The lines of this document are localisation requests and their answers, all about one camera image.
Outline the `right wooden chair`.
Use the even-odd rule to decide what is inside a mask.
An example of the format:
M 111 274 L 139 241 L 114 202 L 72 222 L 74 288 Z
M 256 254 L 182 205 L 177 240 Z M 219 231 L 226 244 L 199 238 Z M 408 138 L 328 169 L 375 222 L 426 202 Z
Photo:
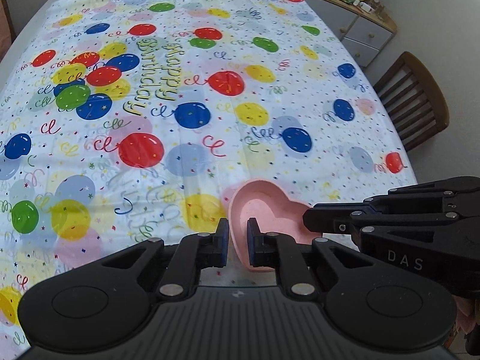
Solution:
M 448 104 L 428 68 L 405 51 L 373 86 L 405 150 L 419 147 L 450 124 Z

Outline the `white drawer cabinet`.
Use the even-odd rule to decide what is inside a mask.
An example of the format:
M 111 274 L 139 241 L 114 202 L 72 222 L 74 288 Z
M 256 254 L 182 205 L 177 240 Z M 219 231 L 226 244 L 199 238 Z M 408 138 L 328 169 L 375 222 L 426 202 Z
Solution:
M 378 18 L 340 0 L 306 0 L 361 68 L 366 68 L 396 35 L 389 16 Z

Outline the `wooden chair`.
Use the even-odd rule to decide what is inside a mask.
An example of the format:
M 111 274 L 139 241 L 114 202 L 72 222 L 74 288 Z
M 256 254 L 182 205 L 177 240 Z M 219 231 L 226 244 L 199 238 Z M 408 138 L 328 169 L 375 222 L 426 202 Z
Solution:
M 373 86 L 405 150 L 419 147 L 450 124 L 448 104 L 428 68 L 405 51 Z
M 7 0 L 1 0 L 0 5 L 0 61 L 16 39 Z

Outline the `balloon birthday tablecloth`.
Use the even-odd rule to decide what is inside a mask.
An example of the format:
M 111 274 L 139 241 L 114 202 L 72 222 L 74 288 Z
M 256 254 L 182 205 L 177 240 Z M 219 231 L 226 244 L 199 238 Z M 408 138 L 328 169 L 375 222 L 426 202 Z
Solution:
M 152 236 L 211 232 L 245 181 L 308 204 L 416 179 L 305 0 L 58 0 L 1 92 L 1 357 L 21 296 Z

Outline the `pink heart-shaped dish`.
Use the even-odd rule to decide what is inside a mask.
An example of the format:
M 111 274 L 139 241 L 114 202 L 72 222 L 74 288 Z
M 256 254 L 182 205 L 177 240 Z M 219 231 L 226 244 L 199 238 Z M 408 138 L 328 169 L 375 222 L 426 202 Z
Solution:
M 233 247 L 241 264 L 250 272 L 268 272 L 267 267 L 250 265 L 247 247 L 247 220 L 256 219 L 262 233 L 283 233 L 299 244 L 309 245 L 319 235 L 304 226 L 303 214 L 309 208 L 292 199 L 268 180 L 248 180 L 238 187 L 230 200 L 228 219 Z

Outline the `far left wooden chair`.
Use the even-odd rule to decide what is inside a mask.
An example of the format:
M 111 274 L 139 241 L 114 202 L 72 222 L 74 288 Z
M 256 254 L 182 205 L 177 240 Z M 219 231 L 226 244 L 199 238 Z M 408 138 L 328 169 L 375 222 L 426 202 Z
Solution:
M 0 61 L 16 39 L 7 0 L 1 0 L 0 5 Z

